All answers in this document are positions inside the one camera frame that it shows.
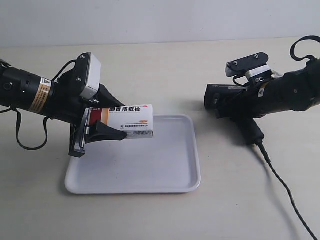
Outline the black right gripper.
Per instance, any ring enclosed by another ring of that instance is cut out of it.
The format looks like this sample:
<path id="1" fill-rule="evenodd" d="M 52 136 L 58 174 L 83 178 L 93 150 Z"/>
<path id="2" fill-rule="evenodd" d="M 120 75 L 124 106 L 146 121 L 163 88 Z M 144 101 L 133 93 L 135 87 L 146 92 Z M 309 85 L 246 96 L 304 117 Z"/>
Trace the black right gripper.
<path id="1" fill-rule="evenodd" d="M 243 86 L 215 84 L 213 86 L 213 112 L 218 119 L 258 119 L 284 111 L 284 98 L 277 73 L 262 75 Z"/>

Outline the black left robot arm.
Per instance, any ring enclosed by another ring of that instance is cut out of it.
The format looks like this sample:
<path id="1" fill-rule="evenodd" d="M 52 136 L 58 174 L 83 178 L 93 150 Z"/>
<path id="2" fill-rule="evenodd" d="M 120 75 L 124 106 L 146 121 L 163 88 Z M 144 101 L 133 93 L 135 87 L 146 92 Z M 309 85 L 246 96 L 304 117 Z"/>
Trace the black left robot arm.
<path id="1" fill-rule="evenodd" d="M 17 113 L 17 135 L 22 122 L 19 110 L 44 116 L 45 128 L 49 119 L 69 123 L 68 154 L 80 158 L 86 153 L 85 144 L 127 137 L 126 132 L 107 126 L 102 120 L 89 121 L 92 109 L 124 106 L 100 83 L 100 77 L 101 63 L 90 52 L 67 62 L 52 79 L 14 68 L 2 60 L 0 104 L 7 112 Z"/>

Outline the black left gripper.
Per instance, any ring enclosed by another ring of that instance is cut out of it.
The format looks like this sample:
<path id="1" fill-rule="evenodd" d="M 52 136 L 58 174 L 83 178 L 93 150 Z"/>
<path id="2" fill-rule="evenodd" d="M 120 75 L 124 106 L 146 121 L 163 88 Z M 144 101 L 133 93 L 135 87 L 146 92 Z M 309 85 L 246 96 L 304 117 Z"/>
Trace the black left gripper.
<path id="1" fill-rule="evenodd" d="M 87 144 L 122 141 L 127 137 L 126 132 L 109 127 L 97 120 L 89 126 L 89 134 L 85 140 L 90 107 L 97 102 L 97 108 L 116 108 L 125 105 L 116 99 L 103 84 L 99 85 L 97 94 L 89 100 L 82 98 L 79 93 L 80 84 L 76 83 L 76 70 L 73 68 L 57 78 L 53 96 L 47 105 L 50 117 L 70 124 L 68 150 L 70 156 L 82 157 L 86 153 L 85 141 Z"/>

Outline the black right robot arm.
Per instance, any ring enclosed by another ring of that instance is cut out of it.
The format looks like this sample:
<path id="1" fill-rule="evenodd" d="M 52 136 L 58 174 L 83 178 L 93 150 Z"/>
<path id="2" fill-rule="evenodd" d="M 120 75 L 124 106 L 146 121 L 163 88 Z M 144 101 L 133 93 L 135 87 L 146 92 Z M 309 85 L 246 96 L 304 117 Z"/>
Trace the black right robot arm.
<path id="1" fill-rule="evenodd" d="M 301 70 L 263 79 L 243 89 L 226 86 L 222 90 L 213 85 L 208 95 L 211 99 L 205 101 L 205 108 L 214 110 L 218 119 L 257 119 L 279 112 L 304 112 L 320 104 L 320 60 L 310 60 Z"/>

